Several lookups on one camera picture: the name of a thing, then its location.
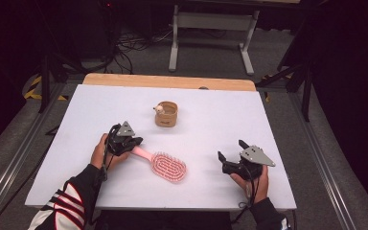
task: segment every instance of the hand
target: hand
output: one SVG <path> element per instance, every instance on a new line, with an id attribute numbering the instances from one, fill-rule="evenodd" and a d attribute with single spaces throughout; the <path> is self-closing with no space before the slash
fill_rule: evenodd
<path id="1" fill-rule="evenodd" d="M 244 194 L 247 197 L 247 191 L 246 186 L 249 187 L 250 193 L 253 193 L 252 191 L 252 183 L 250 181 L 245 181 L 243 178 L 241 178 L 236 173 L 231 173 L 231 178 L 243 189 Z M 268 191 L 268 168 L 266 165 L 263 165 L 262 169 L 262 175 L 259 178 L 256 178 L 253 183 L 255 184 L 255 189 L 258 186 L 258 180 L 259 180 L 259 188 L 255 196 L 254 203 L 258 203 L 259 201 L 264 200 L 267 198 L 267 191 Z"/>
<path id="2" fill-rule="evenodd" d="M 91 165 L 95 166 L 97 169 L 101 169 L 104 163 L 104 151 L 105 151 L 105 140 L 108 134 L 104 133 L 101 137 L 100 143 L 95 147 L 94 152 L 91 156 Z M 126 160 L 129 157 L 130 152 L 126 151 L 122 153 L 120 156 L 113 156 L 112 162 L 110 162 L 112 158 L 112 154 L 108 154 L 106 157 L 106 165 L 109 164 L 109 169 L 113 169 L 117 164 L 121 163 L 122 161 Z"/>

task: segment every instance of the floor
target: floor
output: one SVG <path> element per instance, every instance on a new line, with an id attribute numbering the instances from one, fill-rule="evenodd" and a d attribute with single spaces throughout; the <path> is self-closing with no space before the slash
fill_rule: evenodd
<path id="1" fill-rule="evenodd" d="M 185 31 L 183 36 L 234 42 L 233 45 L 205 46 L 186 43 L 185 39 L 181 39 L 177 70 L 171 73 L 168 71 L 171 35 L 161 35 L 158 37 L 160 41 L 147 49 L 129 50 L 125 53 L 133 66 L 133 74 L 245 79 L 258 82 L 264 75 L 277 72 L 277 64 L 293 39 L 288 31 L 256 30 L 249 47 L 249 55 L 255 68 L 255 74 L 250 77 L 244 72 L 235 41 L 242 39 L 242 34 L 226 33 L 215 38 L 203 31 Z M 126 57 L 117 57 L 117 60 L 130 69 Z M 84 66 L 96 64 L 98 63 L 87 61 Z M 127 74 L 125 68 L 113 62 L 106 71 Z M 31 76 L 25 85 L 25 93 L 36 77 Z M 52 103 L 45 112 L 38 113 L 40 100 L 28 99 L 27 104 L 2 133 L 0 188 L 4 189 L 0 191 L 0 210 L 4 212 L 0 216 L 0 229 L 26 229 L 37 212 L 35 208 L 24 205 L 34 181 L 34 167 L 38 165 L 52 139 L 46 132 L 60 125 L 73 92 L 82 79 L 82 75 L 70 75 L 65 84 L 52 82 Z M 368 195 L 335 141 L 315 92 L 311 92 L 310 122 L 306 123 L 299 110 L 302 89 L 298 93 L 288 93 L 283 87 L 284 83 L 285 80 L 279 80 L 258 90 L 262 92 L 267 118 L 297 203 L 295 217 L 291 211 L 285 212 L 291 225 L 313 230 L 368 229 Z M 38 95 L 41 92 L 37 88 L 35 93 Z M 58 95 L 66 96 L 68 100 L 59 100 Z M 17 195 L 4 207 L 18 188 L 21 189 Z M 233 225 L 233 229 L 253 229 L 254 226 L 253 218 L 247 213 L 240 223 Z"/>

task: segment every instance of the gray carpet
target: gray carpet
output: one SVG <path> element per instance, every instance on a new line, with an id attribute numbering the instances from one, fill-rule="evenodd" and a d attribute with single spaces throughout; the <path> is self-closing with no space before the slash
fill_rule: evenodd
<path id="1" fill-rule="evenodd" d="M 205 36 L 200 32 L 183 33 L 185 37 Z M 227 33 L 220 39 L 235 40 L 242 38 L 239 33 Z M 252 79 L 254 82 L 266 74 L 276 73 L 276 67 L 285 53 L 292 35 L 288 32 L 257 30 L 252 37 L 249 48 L 255 75 L 249 77 L 244 72 L 242 58 L 236 46 L 205 46 L 189 44 L 182 40 L 178 51 L 177 70 L 168 71 L 171 43 L 169 40 L 156 43 L 144 51 L 131 51 L 127 53 L 133 65 L 133 73 L 140 75 L 160 76 L 186 76 L 203 78 L 225 79 Z M 127 60 L 121 63 L 128 67 Z M 86 66 L 96 63 L 84 63 Z M 112 63 L 108 71 L 121 73 L 121 69 Z M 62 95 L 70 96 L 81 76 L 72 76 L 65 85 Z M 289 182 L 297 204 L 296 217 L 299 229 L 345 229 L 336 214 L 329 193 L 324 186 L 323 178 L 315 164 L 311 144 L 298 119 L 299 111 L 292 106 L 288 93 L 276 88 L 267 88 L 270 102 L 266 103 L 262 97 L 264 108 L 270 122 L 279 151 L 282 155 L 285 168 L 289 175 Z M 27 135 L 34 119 L 39 116 L 39 100 L 28 100 L 27 104 L 13 119 L 11 124 L 0 137 L 0 174 L 12 160 L 12 156 Z M 23 166 L 11 184 L 3 203 L 8 200 L 20 186 L 24 178 L 36 165 L 50 143 L 51 137 L 45 132 L 58 126 L 67 109 L 69 101 L 56 101 L 48 119 L 36 135 L 36 139 Z M 356 226 L 356 229 L 368 229 L 368 196 L 347 163 L 343 152 L 335 141 L 331 128 L 328 125 L 321 106 L 314 92 L 311 94 L 310 126 L 312 127 L 318 144 L 324 153 L 328 166 L 344 197 L 346 206 Z M 0 229 L 26 229 L 37 212 L 34 208 L 24 205 L 26 195 L 33 181 L 30 180 L 20 191 L 16 198 L 6 208 L 0 217 Z M 294 217 L 291 211 L 286 211 L 291 224 Z M 255 223 L 250 213 L 245 213 L 238 224 L 233 225 L 234 230 L 254 229 Z"/>

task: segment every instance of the metal bar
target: metal bar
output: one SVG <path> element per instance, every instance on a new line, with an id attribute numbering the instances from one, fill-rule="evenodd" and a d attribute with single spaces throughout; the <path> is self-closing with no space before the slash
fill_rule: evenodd
<path id="1" fill-rule="evenodd" d="M 311 125 L 310 123 L 306 122 L 304 115 L 301 113 L 300 109 L 301 103 L 298 96 L 295 93 L 288 93 L 288 96 L 300 120 L 300 124 L 302 125 L 302 128 L 306 133 L 307 138 L 309 139 L 314 162 L 321 174 L 322 181 L 324 182 L 325 188 L 328 192 L 328 196 L 331 199 L 331 202 L 333 204 L 333 207 L 335 209 L 335 212 L 337 214 L 337 217 L 339 219 L 342 228 L 345 230 L 351 229 L 356 230 L 357 228 L 355 226 L 355 223 L 352 220 L 348 208 L 346 207 L 345 201 L 343 200 L 339 187 L 336 181 L 334 180 L 334 176 L 331 173 L 330 168 L 328 167 L 324 154 L 322 153 L 322 150 L 319 147 L 318 140 L 311 128 Z"/>
<path id="2" fill-rule="evenodd" d="M 46 109 L 42 113 L 37 114 L 34 122 L 32 124 L 31 129 L 28 131 L 26 137 L 23 142 L 20 144 L 16 154 L 13 156 L 12 161 L 5 169 L 3 174 L 0 177 L 0 204 L 2 203 L 5 195 L 7 194 L 9 188 L 11 187 L 13 181 L 15 180 L 17 174 L 20 171 L 20 168 L 23 165 L 27 155 L 29 154 L 30 148 L 35 140 L 36 135 L 40 131 L 44 121 L 46 120 L 50 110 L 56 102 L 56 98 L 61 94 L 61 91 L 64 87 L 63 83 L 58 83 L 53 88 L 53 97 L 51 102 L 47 105 Z"/>

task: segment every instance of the hairbrush handle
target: hairbrush handle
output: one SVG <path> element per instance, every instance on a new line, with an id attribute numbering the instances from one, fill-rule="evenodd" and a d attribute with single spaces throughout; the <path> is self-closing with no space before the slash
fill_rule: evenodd
<path id="1" fill-rule="evenodd" d="M 135 147 L 133 148 L 133 150 L 131 151 L 133 154 L 142 156 L 143 158 L 148 159 L 151 162 L 151 159 L 153 158 L 153 154 L 151 154 L 150 152 L 145 151 L 144 149 L 140 148 L 140 147 Z"/>

